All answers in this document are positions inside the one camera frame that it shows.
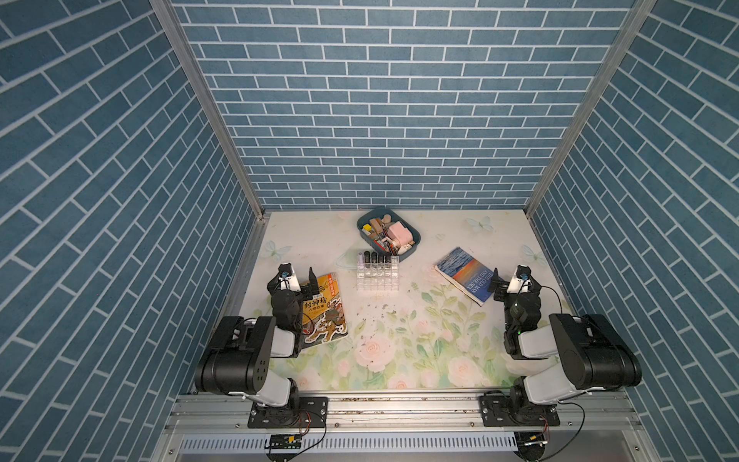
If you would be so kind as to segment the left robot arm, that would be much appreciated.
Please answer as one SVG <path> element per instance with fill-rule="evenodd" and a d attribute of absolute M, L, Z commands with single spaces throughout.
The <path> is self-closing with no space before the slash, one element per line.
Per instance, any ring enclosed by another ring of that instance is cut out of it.
<path fill-rule="evenodd" d="M 267 289 L 271 315 L 221 319 L 196 366 L 198 392 L 247 398 L 267 409 L 298 407 L 298 385 L 269 363 L 299 356 L 312 325 L 303 304 L 319 294 L 319 279 L 309 271 L 308 280 L 299 282 L 294 266 L 284 263 Z"/>

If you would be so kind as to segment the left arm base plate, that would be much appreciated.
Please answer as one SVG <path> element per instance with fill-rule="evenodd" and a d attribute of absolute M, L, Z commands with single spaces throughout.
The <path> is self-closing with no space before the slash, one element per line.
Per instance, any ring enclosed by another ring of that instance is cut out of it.
<path fill-rule="evenodd" d="M 329 399 L 327 397 L 292 398 L 281 407 L 252 405 L 249 429 L 324 429 Z"/>

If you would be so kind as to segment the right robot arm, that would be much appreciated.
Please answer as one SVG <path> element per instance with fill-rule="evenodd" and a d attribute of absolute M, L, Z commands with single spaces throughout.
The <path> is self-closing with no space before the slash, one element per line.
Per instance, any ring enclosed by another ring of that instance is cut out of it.
<path fill-rule="evenodd" d="M 517 267 L 508 282 L 494 271 L 489 284 L 494 300 L 503 303 L 506 352 L 515 360 L 559 359 L 540 373 L 516 379 L 509 398 L 514 410 L 540 409 L 641 383 L 639 360 L 606 317 L 559 312 L 540 327 L 543 288 L 527 266 Z"/>

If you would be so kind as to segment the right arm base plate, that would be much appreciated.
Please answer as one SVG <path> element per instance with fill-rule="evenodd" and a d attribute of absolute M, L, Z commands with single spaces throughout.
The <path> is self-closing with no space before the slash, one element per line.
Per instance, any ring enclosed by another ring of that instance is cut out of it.
<path fill-rule="evenodd" d="M 534 404 L 525 397 L 510 397 L 496 391 L 478 398 L 485 427 L 559 427 L 554 405 Z"/>

